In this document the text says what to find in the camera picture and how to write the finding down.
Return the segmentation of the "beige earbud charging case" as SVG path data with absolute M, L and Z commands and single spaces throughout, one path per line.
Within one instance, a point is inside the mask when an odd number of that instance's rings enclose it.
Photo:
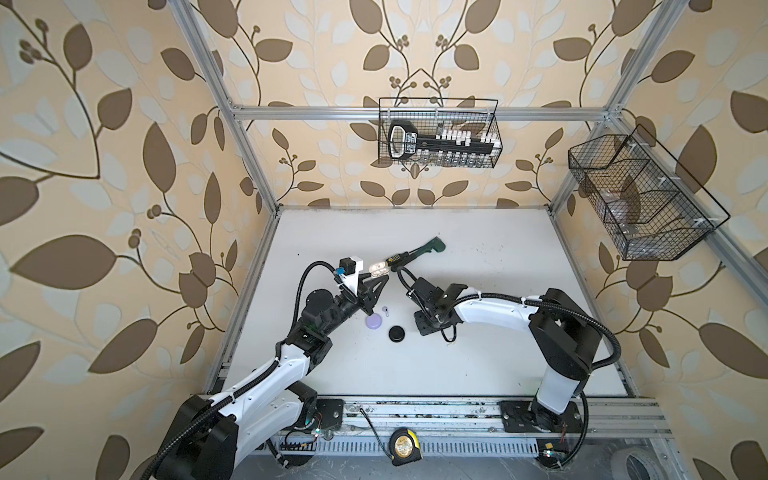
M 390 272 L 390 267 L 386 261 L 378 262 L 375 264 L 372 264 L 369 269 L 368 273 L 373 277 L 380 277 L 383 275 L 387 275 Z

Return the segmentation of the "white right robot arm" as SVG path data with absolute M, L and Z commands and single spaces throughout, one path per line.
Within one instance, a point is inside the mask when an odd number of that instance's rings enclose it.
M 502 404 L 506 431 L 567 433 L 586 426 L 586 409 L 573 399 L 583 395 L 594 371 L 619 361 L 622 348 L 610 329 L 565 292 L 550 288 L 542 296 L 518 297 L 482 293 L 464 284 L 443 290 L 422 277 L 405 289 L 417 307 L 414 319 L 423 336 L 456 333 L 460 324 L 488 324 L 532 336 L 547 368 L 527 406 Z

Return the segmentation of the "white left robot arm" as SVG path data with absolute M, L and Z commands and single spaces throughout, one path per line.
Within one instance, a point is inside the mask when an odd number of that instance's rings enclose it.
M 330 351 L 334 330 L 358 312 L 373 314 L 392 270 L 387 261 L 366 268 L 357 257 L 320 265 L 338 293 L 298 295 L 289 333 L 270 361 L 217 394 L 186 400 L 142 478 L 228 479 L 281 430 L 314 424 L 317 393 L 303 379 Z

